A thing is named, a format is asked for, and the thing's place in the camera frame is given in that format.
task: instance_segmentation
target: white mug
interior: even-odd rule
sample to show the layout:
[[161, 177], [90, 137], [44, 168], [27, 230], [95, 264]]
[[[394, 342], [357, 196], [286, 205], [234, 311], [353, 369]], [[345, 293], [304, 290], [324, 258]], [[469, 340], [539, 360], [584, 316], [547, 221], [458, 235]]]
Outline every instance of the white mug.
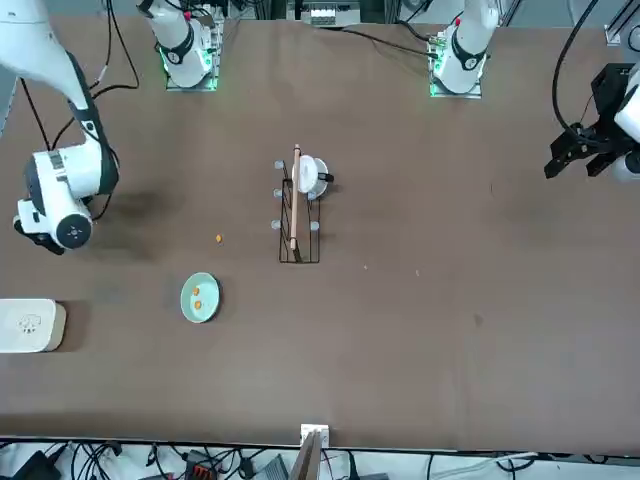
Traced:
[[298, 181], [300, 193], [310, 194], [317, 198], [327, 190], [329, 183], [333, 183], [333, 175], [329, 173], [326, 163], [310, 155], [300, 157], [300, 178]]

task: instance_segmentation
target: table surface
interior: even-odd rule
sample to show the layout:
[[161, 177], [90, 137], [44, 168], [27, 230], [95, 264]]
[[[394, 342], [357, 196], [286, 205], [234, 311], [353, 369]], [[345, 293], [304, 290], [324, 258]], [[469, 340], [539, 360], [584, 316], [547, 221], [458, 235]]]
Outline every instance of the table surface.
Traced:
[[[55, 25], [97, 75], [102, 21]], [[11, 228], [42, 148], [22, 92], [0, 141], [0, 295], [69, 310], [57, 352], [0, 357], [3, 434], [295, 444], [324, 423], [340, 446], [640, 452], [640, 190], [542, 170], [567, 30], [498, 31], [469, 101], [429, 98], [423, 57], [293, 22], [230, 21], [220, 90], [168, 93], [143, 20], [121, 25], [142, 87], [98, 100], [122, 180], [90, 246]], [[114, 52], [105, 83], [130, 82]], [[579, 35], [567, 119], [614, 57]], [[53, 136], [65, 102], [33, 96]], [[270, 228], [294, 143], [336, 176], [318, 265], [279, 264]], [[196, 271], [224, 289], [203, 325], [179, 306]]]

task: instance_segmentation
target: white bracket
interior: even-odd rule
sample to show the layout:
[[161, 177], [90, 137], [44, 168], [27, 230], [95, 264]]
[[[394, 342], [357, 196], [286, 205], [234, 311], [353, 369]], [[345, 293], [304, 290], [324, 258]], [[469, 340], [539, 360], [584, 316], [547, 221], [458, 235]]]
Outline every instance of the white bracket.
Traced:
[[322, 448], [329, 448], [329, 425], [315, 425], [311, 423], [303, 423], [300, 425], [300, 445], [313, 432], [320, 432], [322, 440]]

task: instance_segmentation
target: small bowl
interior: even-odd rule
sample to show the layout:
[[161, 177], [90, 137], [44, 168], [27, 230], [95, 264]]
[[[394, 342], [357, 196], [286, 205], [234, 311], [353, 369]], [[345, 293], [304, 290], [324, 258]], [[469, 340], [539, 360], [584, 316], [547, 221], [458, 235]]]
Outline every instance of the small bowl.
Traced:
[[220, 304], [220, 287], [213, 275], [194, 273], [185, 282], [180, 293], [180, 308], [187, 320], [204, 323], [210, 320]]

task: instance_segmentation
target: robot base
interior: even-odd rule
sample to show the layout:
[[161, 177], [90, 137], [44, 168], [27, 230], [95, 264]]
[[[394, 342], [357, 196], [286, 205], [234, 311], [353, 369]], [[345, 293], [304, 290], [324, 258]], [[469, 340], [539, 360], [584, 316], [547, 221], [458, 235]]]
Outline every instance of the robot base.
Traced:
[[[222, 56], [222, 43], [224, 34], [224, 17], [219, 12], [213, 15], [211, 29], [211, 44], [207, 51], [202, 52], [204, 63], [211, 65], [211, 72], [193, 87], [184, 88], [176, 85], [169, 75], [167, 75], [166, 88], [169, 92], [215, 92], [218, 89], [218, 78], [220, 77], [220, 57]], [[165, 72], [168, 72], [166, 59], [160, 55], [164, 64]]]
[[476, 100], [482, 99], [482, 87], [480, 85], [480, 80], [476, 83], [476, 85], [467, 93], [458, 94], [452, 93], [447, 90], [442, 83], [436, 78], [435, 72], [440, 68], [442, 64], [442, 57], [444, 56], [446, 50], [446, 39], [444, 37], [444, 32], [440, 32], [438, 37], [433, 41], [433, 43], [429, 42], [427, 45], [427, 52], [435, 53], [438, 58], [434, 59], [431, 57], [428, 58], [427, 62], [427, 70], [429, 75], [429, 96], [431, 97], [457, 97], [457, 98], [472, 98]]

